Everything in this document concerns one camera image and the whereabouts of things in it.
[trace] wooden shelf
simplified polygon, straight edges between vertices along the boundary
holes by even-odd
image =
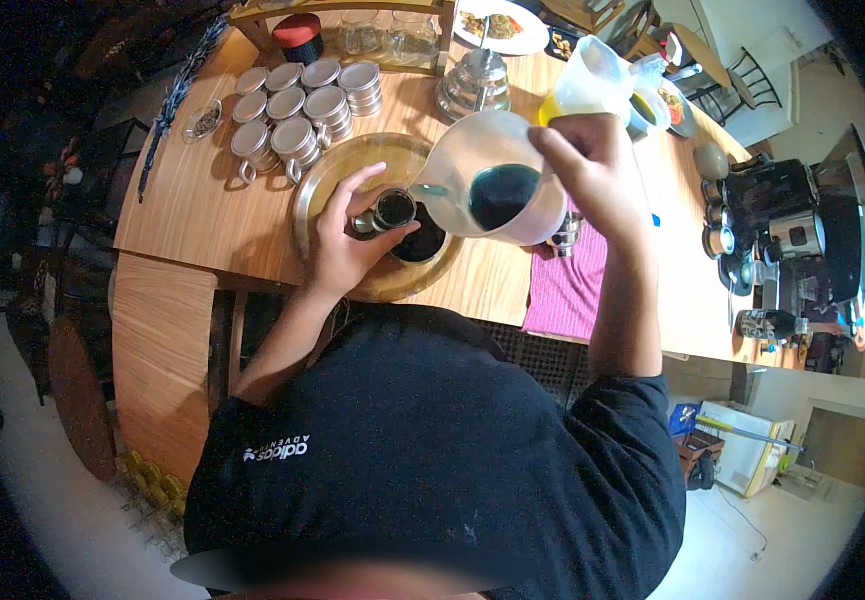
[[[276,42],[269,33],[265,20],[268,18],[294,15],[298,13],[322,13],[326,11],[350,11],[372,9],[376,11],[409,11],[426,15],[439,16],[439,27],[442,34],[439,37],[438,55],[422,65],[392,64],[383,62],[385,54],[381,52],[357,56],[358,60],[374,61],[383,71],[396,73],[420,73],[442,77],[446,74],[446,63],[449,59],[449,46],[452,40],[452,27],[455,23],[456,3],[454,0],[383,0],[381,2],[351,1],[351,0],[306,0],[295,6],[281,6],[266,9],[260,5],[266,4],[259,0],[249,0],[236,4],[226,15],[230,25],[240,30],[244,36],[256,46],[259,53],[270,53],[277,49]]]

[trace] gray ceramic object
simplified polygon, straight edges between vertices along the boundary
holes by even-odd
[[[715,142],[706,142],[692,151],[699,174],[707,180],[724,180],[729,174],[726,152]]]

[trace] black t-shirt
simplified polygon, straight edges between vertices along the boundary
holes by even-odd
[[[510,550],[507,598],[642,598],[682,543],[666,382],[600,378],[562,416],[471,321],[377,306],[275,409],[216,411],[189,488],[189,552],[397,539]]]

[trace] wire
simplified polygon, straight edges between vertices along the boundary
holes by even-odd
[[[756,533],[759,534],[760,536],[762,536],[762,540],[765,543],[762,545],[762,549],[756,553],[759,555],[759,557],[762,557],[762,554],[765,552],[765,548],[769,546],[769,538],[766,537],[765,534],[763,534],[761,531],[759,531],[758,527],[756,527],[755,525],[752,524],[752,522],[749,520],[749,518],[745,514],[742,513],[742,510],[738,510],[738,506],[736,506],[735,504],[733,504],[732,502],[729,501],[729,498],[726,497],[726,494],[722,492],[722,486],[715,486],[715,487],[719,490],[719,495],[722,496],[722,499],[726,501],[726,504],[733,507],[733,510],[736,511],[738,513],[738,515],[745,520],[745,522],[749,523],[749,527],[752,527],[753,529],[755,529]]]

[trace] small fridge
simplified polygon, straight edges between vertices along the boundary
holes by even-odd
[[[715,402],[703,402],[699,414],[709,419],[744,429],[776,440],[792,437],[794,420],[772,420],[763,416],[748,414],[735,408]],[[722,438],[725,446],[715,465],[715,481],[749,498],[775,479],[780,459],[787,448],[768,441],[745,438],[728,431],[700,424],[699,429]]]

